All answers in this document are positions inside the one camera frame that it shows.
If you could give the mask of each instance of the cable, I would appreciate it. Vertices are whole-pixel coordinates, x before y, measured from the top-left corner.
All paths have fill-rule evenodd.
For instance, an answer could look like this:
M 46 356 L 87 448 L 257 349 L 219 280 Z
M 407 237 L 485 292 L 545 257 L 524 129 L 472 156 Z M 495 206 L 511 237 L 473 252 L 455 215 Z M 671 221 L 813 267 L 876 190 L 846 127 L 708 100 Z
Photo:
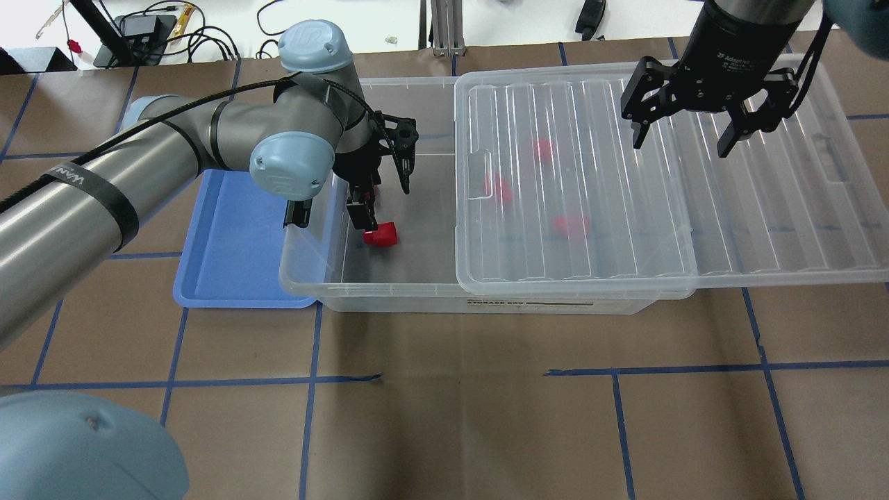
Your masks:
M 241 59 L 241 53 L 237 50 L 237 44 L 235 44 L 235 40 L 231 37 L 231 35 L 225 29 L 222 29 L 218 26 L 204 25 L 201 28 L 196 29 L 192 33 L 204 33 L 206 29 L 215 29 L 219 31 L 221 34 L 225 35 L 228 38 L 228 41 L 231 43 L 231 50 L 234 50 L 234 54 L 232 54 L 231 50 L 228 51 L 228 55 L 231 56 L 232 59 Z
M 256 56 L 255 56 L 256 59 L 262 59 L 262 54 L 266 54 L 269 59 L 275 58 L 275 56 L 266 52 L 266 45 L 268 45 L 268 44 L 275 44 L 275 46 L 277 46 L 277 40 L 274 38 L 270 38 L 270 39 L 266 40 L 265 42 L 262 42 L 262 45 L 260 45 L 260 49 L 258 51 L 256 51 Z
M 258 82 L 255 84 L 241 85 L 241 86 L 235 87 L 233 89 L 228 89 L 228 90 L 225 90 L 222 92 L 214 93 L 214 94 L 208 95 L 206 97 L 203 97 L 201 99 L 198 99 L 196 101 L 192 101 L 187 104 L 183 104 L 182 106 L 179 106 L 176 109 L 171 109 L 170 111 L 167 111 L 166 113 L 163 113 L 163 114 L 158 115 L 156 117 L 150 118 L 150 119 L 148 119 L 136 126 L 128 128 L 127 130 L 121 132 L 120 134 L 103 142 L 99 146 L 96 146 L 95 148 L 91 149 L 90 151 L 87 151 L 83 155 L 81 155 L 77 158 L 74 158 L 73 160 L 71 160 L 71 163 L 73 163 L 75 165 L 86 165 L 87 163 L 100 157 L 103 153 L 105 153 L 109 149 L 114 148 L 116 145 L 120 144 L 123 141 L 126 141 L 127 139 L 130 139 L 137 133 L 142 132 L 143 130 L 149 128 L 150 126 L 159 124 L 165 120 L 175 117 L 181 113 L 184 113 L 185 111 L 188 111 L 189 109 L 197 108 L 198 106 L 204 105 L 207 102 L 216 101 L 217 99 L 222 99 L 223 97 L 229 97 L 229 95 L 235 95 L 236 93 L 247 92 L 247 91 L 251 91 L 251 90 L 255 90 L 255 89 L 259 89 L 259 88 L 263 88 L 263 87 L 270 87 L 272 85 L 277 85 L 277 84 L 279 84 L 283 81 L 287 81 L 287 80 L 288 80 L 288 78 L 284 77 L 284 78 L 279 78 L 277 80 L 267 80 L 267 81 Z M 22 200 L 24 200 L 25 198 L 38 192 L 40 189 L 48 186 L 54 180 L 55 179 L 53 177 L 51 177 L 50 175 L 41 175 L 39 178 L 37 178 L 35 181 L 31 182 L 29 185 L 12 193 L 8 198 L 0 200 L 0 214 L 2 214 L 3 212 L 6 212 L 10 208 L 15 206 L 19 202 L 21 202 Z
M 386 124 L 383 123 L 382 118 L 380 118 L 380 116 L 373 110 L 373 108 L 371 108 L 371 106 L 364 99 L 361 98 L 360 95 L 352 92 L 345 85 L 340 84 L 338 82 L 334 82 L 333 80 L 326 80 L 325 79 L 325 82 L 327 82 L 327 84 L 329 86 L 337 89 L 338 91 L 345 93 L 347 96 L 351 97 L 353 100 L 355 100 L 355 102 L 357 102 L 359 105 L 361 105 L 362 108 L 364 108 L 364 111 L 367 112 L 367 116 L 370 117 L 371 120 L 373 120 L 373 122 L 375 124 L 377 124 L 377 126 L 380 128 L 380 134 L 383 136 L 383 139 L 386 140 L 386 145 L 389 147 L 389 151 L 391 151 L 391 153 L 392 153 L 392 161 L 394 161 L 395 164 L 398 165 L 398 158 L 396 157 L 396 152 L 395 152 L 395 144 L 392 142 L 392 139 L 386 133 Z
M 268 31 L 265 30 L 265 28 L 262 27 L 262 22 L 260 21 L 260 14 L 262 13 L 262 11 L 268 9 L 273 4 L 277 4 L 280 1 L 281 0 L 272 0 L 271 2 L 268 2 L 267 4 L 260 7 L 260 9 L 258 11 L 256 11 L 256 25 L 260 27 L 260 31 L 266 36 L 278 36 L 286 31 L 286 29 L 285 29 L 283 31 L 276 31 L 274 33 L 269 33 Z
M 68 40 L 71 39 L 71 32 L 68 31 L 68 18 L 65 17 L 65 6 L 67 3 L 65 0 L 61 1 L 61 21 L 65 25 L 65 46 L 68 48 L 68 55 L 71 56 L 71 62 L 74 62 L 74 52 L 71 50 L 71 46 L 68 44 Z
M 142 11 L 129 12 L 129 13 L 124 14 L 123 16 L 120 17 L 120 21 L 117 22 L 117 26 L 120 28 L 121 31 L 124 31 L 124 26 L 126 25 L 126 18 L 132 17 L 136 14 L 141 14 L 144 16 L 144 15 L 147 15 L 148 12 L 172 12 L 175 10 L 176 10 L 175 5 L 167 5 L 166 7 L 156 7 L 154 9 L 145 9 Z
M 207 25 L 207 16 L 204 14 L 204 10 L 201 9 L 200 7 L 198 7 L 196 4 L 192 4 L 191 2 L 186 2 L 185 0 L 164 0 L 163 2 L 154 2 L 153 4 L 149 5 L 148 7 L 146 7 L 145 9 L 142 10 L 142 15 L 144 16 L 144 15 L 148 14 L 149 9 L 153 9 L 160 4 L 191 5 L 192 7 L 195 8 L 196 11 L 198 11 L 201 14 L 201 27 L 204 27 Z
M 142 53 L 142 56 L 139 58 L 139 62 L 143 62 L 145 59 L 147 59 L 147 58 L 150 57 L 150 56 L 155 56 L 155 57 L 167 57 L 167 56 L 171 56 L 171 55 L 176 55 L 176 54 L 185 53 L 185 52 L 187 52 L 189 49 L 192 48 L 192 45 L 191 45 L 191 44 L 187 45 L 184 49 L 180 49 L 180 50 L 178 50 L 178 51 L 176 51 L 176 52 L 166 52 L 166 53 L 162 53 L 162 54 L 152 54 L 152 52 L 153 52 L 154 50 L 159 49 L 160 47 L 163 47 L 163 46 L 167 45 L 169 42 L 174 42 L 174 41 L 176 41 L 176 40 L 181 40 L 182 38 L 189 38 L 189 37 L 192 37 L 192 36 L 202 36 L 203 38 L 209 38 L 209 39 L 214 40 L 214 41 L 216 41 L 216 42 L 219 42 L 219 43 L 221 43 L 221 44 L 223 43 L 221 40 L 219 40 L 219 38 L 213 38 L 212 36 L 205 35 L 205 34 L 203 34 L 203 33 L 187 33 L 187 34 L 185 34 L 185 35 L 179 35 L 179 36 L 174 36 L 173 38 L 167 38 L 166 40 L 164 40 L 164 41 L 162 41 L 162 42 L 160 42 L 160 43 L 158 43 L 158 44 L 155 44 L 155 45 L 149 47 L 148 49 L 145 49 L 144 51 L 143 51 L 143 50 L 139 50 L 138 52 L 141 52 L 141 53 Z M 228 56 L 226 55 L 226 51 L 225 51 L 224 49 L 222 49 L 221 47 L 220 47 L 220 52 L 222 53 L 223 58 L 228 57 Z
M 426 0 L 420 0 L 420 40 L 417 42 L 417 49 L 423 50 L 428 47 L 426 42 Z
M 130 51 L 130 57 L 136 59 L 136 54 L 132 51 L 132 44 L 130 44 L 126 40 L 126 36 L 124 36 L 124 30 L 121 27 L 117 26 L 117 24 L 114 22 L 114 16 L 112 16 L 111 12 L 108 11 L 108 7 L 105 6 L 105 0 L 99 0 L 99 5 L 101 5 L 102 10 L 105 11 L 105 15 L 108 16 L 108 23 L 110 23 L 111 26 L 113 26 L 114 29 L 117 31 L 117 34 L 120 35 L 121 38 L 123 38 L 124 43 L 126 44 L 126 48 Z M 112 56 L 112 59 L 108 61 L 108 65 L 111 66 L 111 61 L 115 59 L 116 56 Z
M 830 29 L 833 27 L 833 24 L 833 20 L 831 20 L 825 12 L 821 16 L 821 25 L 818 27 L 818 32 L 815 33 L 815 38 L 812 40 L 812 44 L 809 45 L 809 49 L 805 51 L 805 56 L 803 56 L 802 62 L 799 63 L 799 69 L 796 73 L 797 80 L 804 77 L 803 72 L 806 70 L 809 60 L 811 60 L 812 66 L 810 66 L 805 73 L 805 80 L 803 80 L 802 85 L 800 85 L 797 98 L 793 104 L 790 105 L 785 118 L 792 117 L 793 114 L 797 112 L 797 109 L 803 104 L 803 99 L 805 99 L 805 95 L 809 92 L 809 87 L 812 86 L 812 81 L 815 77 L 815 69 L 818 68 L 818 61 L 821 59 L 821 53 L 824 51 L 824 45 L 828 41 L 828 35 L 830 35 Z
M 229 95 L 235 95 L 236 93 L 241 93 L 241 92 L 246 92 L 246 91 L 259 89 L 259 88 L 263 88 L 263 87 L 270 87 L 273 85 L 278 85 L 279 83 L 285 82 L 288 80 L 289 80 L 288 77 L 283 77 L 283 78 L 278 78 L 277 80 L 266 80 L 264 82 L 258 82 L 255 84 L 241 85 L 241 86 L 235 87 L 233 89 L 228 89 L 228 90 L 224 90 L 222 92 L 210 94 L 206 97 L 202 97 L 201 99 L 189 102 L 187 104 L 183 104 L 182 106 L 179 106 L 176 109 L 171 109 L 170 111 L 167 111 L 166 113 L 163 113 L 163 114 L 158 115 L 156 117 L 150 118 L 150 119 L 148 119 L 148 120 L 146 120 L 146 121 L 144 121 L 132 128 L 125 130 L 124 132 L 121 132 L 120 134 L 103 142 L 99 146 L 85 152 L 83 155 L 81 155 L 77 158 L 74 158 L 73 160 L 71 160 L 71 163 L 73 163 L 75 165 L 84 165 L 88 162 L 91 162 L 94 159 L 98 158 L 105 151 L 107 151 L 111 148 L 114 148 L 116 145 L 120 144 L 123 141 L 126 141 L 127 139 L 133 137 L 135 134 L 137 134 L 139 132 L 142 132 L 143 130 L 149 128 L 150 126 L 152 126 L 154 124 L 161 123 L 161 122 L 168 120 L 172 117 L 175 117 L 176 115 L 179 115 L 180 113 L 184 113 L 185 111 L 188 111 L 189 109 L 197 108 L 198 106 L 204 105 L 207 102 L 216 101 L 217 99 L 222 99 L 223 97 L 229 97 Z
M 202 33 L 191 33 L 190 35 L 191 36 L 201 36 Z M 212 43 L 216 44 L 216 48 L 218 48 L 222 54 L 222 60 L 228 60 L 229 57 L 231 57 L 231 59 L 235 58 L 235 56 L 233 56 L 231 54 L 231 50 L 228 48 L 228 45 L 225 45 L 225 42 L 223 42 L 222 40 L 219 40 L 219 38 L 214 38 L 212 36 L 207 36 L 207 35 L 204 35 L 204 36 L 206 36 L 206 38 L 202 39 L 200 42 L 198 42 L 196 44 L 194 44 L 194 41 L 191 38 L 188 39 L 188 47 L 186 47 L 188 49 L 188 59 L 186 60 L 186 62 L 189 62 L 189 63 L 194 62 L 194 56 L 195 56 L 195 53 L 197 52 L 197 49 L 200 48 L 201 45 L 206 44 L 207 42 L 212 42 Z

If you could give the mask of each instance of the red block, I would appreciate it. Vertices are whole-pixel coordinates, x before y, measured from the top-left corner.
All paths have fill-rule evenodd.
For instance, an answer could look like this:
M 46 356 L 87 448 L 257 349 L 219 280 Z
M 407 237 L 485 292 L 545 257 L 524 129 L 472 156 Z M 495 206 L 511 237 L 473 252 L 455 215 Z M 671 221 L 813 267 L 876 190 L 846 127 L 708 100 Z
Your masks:
M 579 215 L 571 215 L 565 217 L 559 215 L 553 218 L 553 228 L 562 236 L 568 238 L 568 235 L 586 234 L 589 229 L 589 217 L 580 217 Z
M 488 178 L 485 177 L 485 192 L 491 190 L 491 182 L 488 181 Z M 499 175 L 494 174 L 494 199 L 502 201 L 504 204 L 508 205 L 512 203 L 512 190 L 509 188 L 509 183 L 504 181 Z
M 534 158 L 545 164 L 553 162 L 553 145 L 546 139 L 538 139 L 534 141 Z
M 376 231 L 365 231 L 362 239 L 367 245 L 393 246 L 398 243 L 398 231 L 394 222 L 384 222 Z

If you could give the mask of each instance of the blue tape line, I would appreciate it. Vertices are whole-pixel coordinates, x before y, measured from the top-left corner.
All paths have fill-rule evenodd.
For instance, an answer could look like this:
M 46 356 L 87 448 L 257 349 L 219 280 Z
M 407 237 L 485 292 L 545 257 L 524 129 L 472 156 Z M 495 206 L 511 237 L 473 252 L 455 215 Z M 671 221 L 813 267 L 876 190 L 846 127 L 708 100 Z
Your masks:
M 176 334 L 176 347 L 172 350 L 170 363 L 170 375 L 167 377 L 166 392 L 164 393 L 164 406 L 161 408 L 160 424 L 166 426 L 166 417 L 170 411 L 170 397 L 172 396 L 172 383 L 176 380 L 176 367 L 179 365 L 179 353 L 182 349 L 182 338 L 185 336 L 185 325 L 188 323 L 188 308 L 182 308 L 182 317 L 179 321 L 179 333 Z
M 28 107 L 28 103 L 31 101 L 31 96 L 34 95 L 34 89 L 37 88 L 37 80 L 39 79 L 39 73 L 31 78 L 31 86 L 28 87 L 28 93 L 25 94 L 25 100 L 21 102 L 19 114 L 16 115 L 15 121 L 12 122 L 12 128 L 9 131 L 9 137 L 6 138 L 6 143 L 4 144 L 3 149 L 0 150 L 0 161 L 3 161 L 6 158 L 6 153 L 9 152 L 9 147 L 12 144 L 12 138 L 15 137 L 16 131 L 19 130 L 19 124 L 21 124 L 22 117 L 25 116 L 25 109 Z
M 883 120 L 889 118 L 889 113 L 883 113 L 880 115 L 848 115 L 846 116 L 847 120 Z
M 34 391 L 81 391 L 84 389 L 157 389 L 166 387 L 167 382 L 73 382 L 73 383 L 39 383 L 26 386 Z
M 223 378 L 217 380 L 177 380 L 173 387 L 236 387 L 239 385 L 299 385 L 310 383 L 311 377 Z
M 886 368 L 889 359 L 856 359 L 851 361 L 800 361 L 793 363 L 769 363 L 771 370 L 824 370 L 837 368 Z M 664 374 L 706 374 L 730 372 L 755 372 L 763 365 L 701 365 L 689 367 L 623 367 L 623 368 L 574 368 L 570 370 L 551 369 L 543 376 L 611 376 L 611 375 L 664 375 Z
M 558 55 L 562 58 L 562 66 L 568 66 L 568 58 L 565 57 L 565 44 L 558 43 Z
M 312 437 L 312 415 L 315 412 L 315 379 L 318 375 L 318 352 L 321 349 L 321 316 L 323 305 L 315 304 L 315 340 L 312 343 L 312 368 L 309 376 L 312 381 L 308 384 L 308 398 L 306 400 L 306 422 L 302 428 L 302 459 L 300 460 L 300 500 L 306 500 L 306 486 L 308 484 L 308 447 Z
M 130 78 L 130 88 L 126 90 L 126 97 L 124 97 L 124 107 L 120 110 L 120 116 L 117 117 L 117 126 L 115 126 L 114 132 L 120 132 L 120 127 L 124 125 L 124 115 L 126 115 L 126 108 L 130 105 L 130 99 L 132 97 L 132 89 L 136 86 L 136 77 L 139 76 L 139 67 L 135 67 L 132 70 L 132 78 Z
M 232 78 L 232 80 L 231 80 L 231 88 L 237 87 L 237 80 L 240 77 L 241 77 L 241 60 L 238 59 L 237 62 L 235 63 L 235 77 Z M 228 100 L 234 101 L 235 95 L 234 94 L 229 95 Z
M 363 376 L 319 376 L 317 383 L 364 383 L 372 382 L 382 377 L 382 374 L 363 375 Z M 294 376 L 279 378 L 230 378 L 217 380 L 176 380 L 173 381 L 173 389 L 180 387 L 237 387 L 244 385 L 301 385 L 311 383 L 311 377 Z M 77 390 L 77 389 L 150 389 L 150 388 L 166 388 L 170 385 L 169 381 L 140 381 L 140 382 L 73 382 L 73 383 L 36 383 L 36 384 L 19 384 L 12 385 L 26 390 L 34 391 L 59 391 L 59 390 Z
M 823 370 L 835 368 L 886 368 L 889 359 L 863 361 L 804 361 L 797 363 L 769 363 L 772 370 Z
M 50 327 L 46 330 L 46 338 L 44 339 L 44 346 L 40 349 L 40 357 L 37 358 L 37 366 L 34 367 L 34 376 L 31 377 L 31 386 L 37 385 L 37 380 L 40 379 L 40 372 L 44 369 L 44 362 L 46 361 L 46 353 L 50 350 L 50 342 L 52 342 L 52 334 L 55 333 L 56 324 L 59 322 L 59 315 L 61 314 L 61 305 L 65 302 L 65 299 L 62 299 L 56 303 L 56 308 L 52 312 L 52 321 L 50 321 Z
M 4 159 L 7 160 L 30 160 L 34 158 L 66 158 L 66 157 L 79 157 L 83 155 L 82 151 L 76 153 L 40 153 L 37 155 L 9 155 Z
M 676 43 L 673 41 L 673 37 L 667 38 L 667 43 L 669 44 L 669 53 L 673 55 L 673 59 L 679 59 L 679 51 L 676 50 Z
M 781 412 L 781 403 L 778 401 L 778 392 L 775 390 L 774 380 L 772 379 L 772 370 L 769 368 L 769 360 L 765 355 L 765 347 L 763 347 L 761 342 L 762 335 L 759 331 L 757 315 L 753 311 L 753 301 L 750 300 L 750 292 L 746 287 L 741 289 L 741 294 L 744 296 L 744 306 L 747 308 L 747 317 L 750 320 L 750 328 L 753 330 L 753 339 L 757 343 L 757 351 L 759 351 L 759 359 L 763 366 L 763 375 L 765 376 L 765 386 L 768 388 L 769 399 L 772 401 L 772 410 L 775 413 L 778 434 L 781 435 L 781 445 L 784 446 L 784 455 L 787 457 L 787 465 L 790 468 L 790 479 L 793 481 L 793 489 L 797 492 L 797 500 L 805 500 L 803 483 L 799 479 L 797 461 L 793 457 L 793 448 L 790 446 L 790 437 L 787 434 L 787 426 L 784 423 L 784 415 Z
M 627 497 L 636 500 L 636 488 L 633 486 L 633 469 L 629 464 L 629 444 L 627 442 L 627 425 L 623 417 L 623 401 L 621 400 L 621 383 L 617 375 L 612 375 L 614 391 L 614 410 L 617 412 L 617 432 L 621 439 L 621 455 L 623 456 L 623 474 L 627 478 Z
M 701 365 L 692 367 L 622 367 L 622 368 L 575 368 L 549 370 L 543 376 L 590 376 L 590 375 L 658 375 L 658 374 L 707 374 L 724 372 L 751 372 L 761 370 L 761 365 Z
M 182 252 L 151 252 L 147 254 L 111 254 L 110 261 L 128 261 L 132 259 L 165 259 L 170 257 L 182 257 Z

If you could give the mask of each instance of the transparent lid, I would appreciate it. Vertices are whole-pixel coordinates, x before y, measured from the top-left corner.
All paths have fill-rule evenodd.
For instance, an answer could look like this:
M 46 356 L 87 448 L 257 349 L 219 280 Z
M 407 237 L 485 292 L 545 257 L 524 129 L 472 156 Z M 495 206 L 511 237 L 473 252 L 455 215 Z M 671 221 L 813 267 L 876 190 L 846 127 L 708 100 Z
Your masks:
M 635 66 L 458 79 L 461 286 L 576 294 L 889 278 L 889 213 L 823 69 L 794 117 L 720 159 L 722 115 L 681 112 L 632 148 L 620 97 Z

